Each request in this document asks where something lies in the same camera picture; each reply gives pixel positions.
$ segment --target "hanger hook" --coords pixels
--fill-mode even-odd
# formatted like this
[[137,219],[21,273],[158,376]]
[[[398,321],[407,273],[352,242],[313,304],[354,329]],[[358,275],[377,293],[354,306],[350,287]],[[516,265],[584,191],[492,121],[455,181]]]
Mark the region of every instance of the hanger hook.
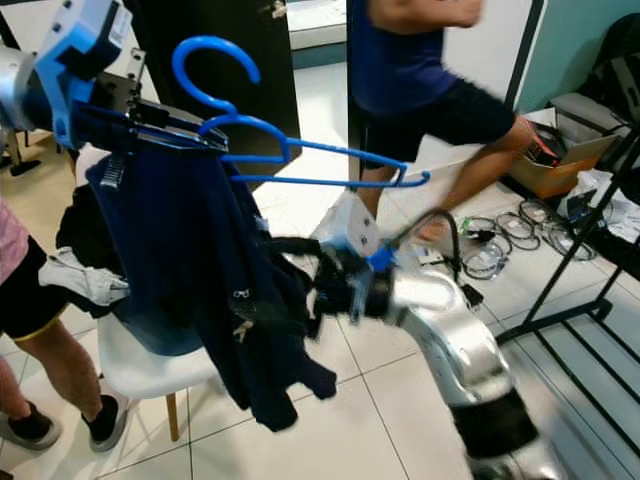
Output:
[[235,105],[227,100],[217,99],[208,93],[203,92],[189,79],[184,68],[187,57],[196,50],[203,48],[218,50],[235,58],[247,71],[249,79],[257,84],[260,82],[260,70],[253,59],[242,48],[228,40],[224,40],[214,36],[191,37],[180,43],[173,52],[172,67],[173,74],[176,76],[178,83],[184,88],[189,95],[198,100],[200,103],[208,105],[219,110],[223,110],[230,115],[238,113]]

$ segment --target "wooden chair leg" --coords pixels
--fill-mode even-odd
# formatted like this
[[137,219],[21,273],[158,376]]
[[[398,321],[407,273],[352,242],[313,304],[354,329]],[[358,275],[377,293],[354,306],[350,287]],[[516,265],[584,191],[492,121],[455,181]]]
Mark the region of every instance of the wooden chair leg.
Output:
[[167,413],[169,414],[169,432],[171,434],[171,441],[177,442],[180,438],[180,431],[178,429],[178,405],[176,403],[176,394],[171,393],[167,395]]

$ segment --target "person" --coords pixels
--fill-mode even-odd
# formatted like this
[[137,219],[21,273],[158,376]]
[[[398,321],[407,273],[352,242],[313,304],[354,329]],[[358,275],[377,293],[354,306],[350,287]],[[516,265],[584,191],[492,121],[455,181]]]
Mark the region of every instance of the person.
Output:
[[[124,432],[129,401],[98,378],[86,350],[65,329],[59,287],[41,287],[46,255],[0,198],[0,335],[6,333],[44,367],[53,387],[82,413],[96,452],[113,448]],[[0,357],[0,437],[31,450],[52,446],[61,426],[27,400]]]
[[[483,0],[353,2],[352,95],[362,113],[362,149],[415,162],[425,134],[452,145],[484,145],[441,200],[447,211],[495,183],[533,141],[524,119],[443,66],[445,29],[474,26],[482,7]],[[365,162],[361,179],[386,182],[395,173]],[[374,216],[381,194],[358,191]],[[437,240],[442,227],[427,226],[421,236]]]

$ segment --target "sneaker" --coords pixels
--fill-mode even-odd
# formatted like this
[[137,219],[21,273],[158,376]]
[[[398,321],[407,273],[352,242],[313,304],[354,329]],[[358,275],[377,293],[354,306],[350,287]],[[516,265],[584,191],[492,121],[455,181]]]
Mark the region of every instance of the sneaker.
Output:
[[[0,437],[28,450],[46,450],[58,441],[62,435],[62,426],[56,420],[40,413],[33,403],[29,402],[29,406],[31,415],[24,420],[30,425],[25,425],[24,420],[12,421],[7,415],[0,413]],[[27,433],[27,430],[34,427],[43,429],[46,433],[34,438]]]
[[83,417],[91,434],[89,446],[96,453],[111,450],[120,441],[127,425],[130,407],[129,397],[116,392],[102,375],[100,376],[100,392],[103,408],[98,414],[98,418],[89,423]]

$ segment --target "man's arm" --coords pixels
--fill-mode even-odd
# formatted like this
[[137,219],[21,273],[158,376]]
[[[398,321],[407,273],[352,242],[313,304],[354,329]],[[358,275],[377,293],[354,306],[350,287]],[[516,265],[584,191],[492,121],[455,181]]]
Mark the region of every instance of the man's arm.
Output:
[[413,35],[478,23],[483,0],[368,0],[372,23],[391,33]]

